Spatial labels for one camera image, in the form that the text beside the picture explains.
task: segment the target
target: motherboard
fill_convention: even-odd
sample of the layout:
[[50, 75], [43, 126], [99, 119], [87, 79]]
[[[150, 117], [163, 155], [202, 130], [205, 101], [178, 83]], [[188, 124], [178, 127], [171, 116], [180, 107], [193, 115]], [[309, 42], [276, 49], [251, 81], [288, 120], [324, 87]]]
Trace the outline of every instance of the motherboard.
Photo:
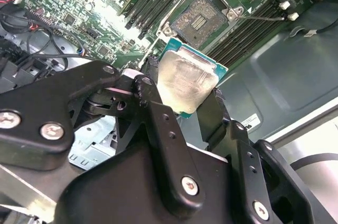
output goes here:
[[23, 0], [20, 5], [77, 36], [86, 55], [121, 69], [159, 54], [170, 38], [234, 67], [315, 1]]

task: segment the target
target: black mounting arm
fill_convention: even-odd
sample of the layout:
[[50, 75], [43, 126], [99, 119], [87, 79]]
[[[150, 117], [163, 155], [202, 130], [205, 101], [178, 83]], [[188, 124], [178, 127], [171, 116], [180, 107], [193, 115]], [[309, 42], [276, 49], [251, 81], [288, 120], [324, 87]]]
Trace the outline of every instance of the black mounting arm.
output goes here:
[[[54, 224], [335, 223], [277, 151], [252, 146], [218, 90], [198, 116], [209, 151], [229, 162], [187, 147], [150, 77], [133, 70], [120, 75], [103, 62], [2, 94], [0, 112], [0, 162], [41, 171], [67, 161], [74, 130], [103, 115], [117, 117], [118, 154], [71, 182]], [[271, 196], [266, 176], [271, 166], [302, 196], [291, 201], [306, 207], [304, 218], [278, 211], [282, 195]]]

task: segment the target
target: cable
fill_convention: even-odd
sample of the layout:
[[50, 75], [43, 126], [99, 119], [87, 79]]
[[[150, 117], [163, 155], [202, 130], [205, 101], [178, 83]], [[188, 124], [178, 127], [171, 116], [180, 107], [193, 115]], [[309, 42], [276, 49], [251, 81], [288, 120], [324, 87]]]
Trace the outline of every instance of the cable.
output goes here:
[[79, 59], [89, 59], [89, 60], [97, 60], [95, 58], [87, 57], [87, 56], [80, 56], [78, 54], [35, 54], [32, 55], [34, 58], [40, 59], [57, 59], [57, 58], [79, 58]]
[[278, 22], [278, 21], [285, 21], [286, 20], [284, 17], [267, 18], [267, 17], [255, 17], [255, 16], [239, 16], [238, 18], [241, 18], [241, 19], [251, 19], [251, 20], [271, 21], [271, 22]]

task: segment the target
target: silver screw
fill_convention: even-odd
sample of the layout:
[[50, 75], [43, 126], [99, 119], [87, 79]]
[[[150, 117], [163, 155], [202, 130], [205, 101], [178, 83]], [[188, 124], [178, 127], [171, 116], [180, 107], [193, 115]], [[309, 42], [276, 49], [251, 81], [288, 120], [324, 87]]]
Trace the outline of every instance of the silver screw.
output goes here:
[[256, 214], [262, 219], [262, 220], [268, 220], [269, 219], [269, 212], [266, 209], [266, 207], [259, 201], [253, 202], [253, 208], [255, 209]]
[[269, 146], [268, 144], [264, 144], [264, 145], [265, 145], [265, 147], [266, 147], [268, 150], [270, 150], [270, 151], [273, 150], [273, 148], [272, 148], [271, 146]]
[[236, 125], [240, 130], [244, 130], [244, 127], [240, 123], [236, 123]]
[[143, 78], [142, 78], [142, 81], [143, 81], [144, 83], [148, 84], [148, 85], [153, 84], [152, 81], [151, 81], [149, 78], [147, 78], [147, 77], [143, 77]]
[[18, 114], [13, 112], [1, 112], [0, 113], [0, 128], [11, 129], [19, 125], [21, 118]]
[[182, 186], [185, 192], [191, 196], [197, 195], [199, 187], [197, 183], [190, 177], [185, 176], [182, 178]]
[[104, 71], [110, 74], [114, 74], [114, 68], [110, 66], [105, 66]]
[[40, 133], [45, 139], [56, 141], [62, 138], [64, 130], [60, 125], [49, 123], [41, 127]]

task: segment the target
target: label sticker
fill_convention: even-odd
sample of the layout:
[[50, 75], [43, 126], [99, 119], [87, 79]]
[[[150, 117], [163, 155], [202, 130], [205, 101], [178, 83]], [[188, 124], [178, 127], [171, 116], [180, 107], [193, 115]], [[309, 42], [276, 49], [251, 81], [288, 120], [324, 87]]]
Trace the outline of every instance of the label sticker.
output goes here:
[[259, 120], [259, 117], [257, 116], [257, 114], [255, 113], [252, 116], [250, 116], [249, 118], [245, 119], [242, 122], [242, 124], [247, 129], [247, 131], [250, 131], [260, 124], [260, 120]]

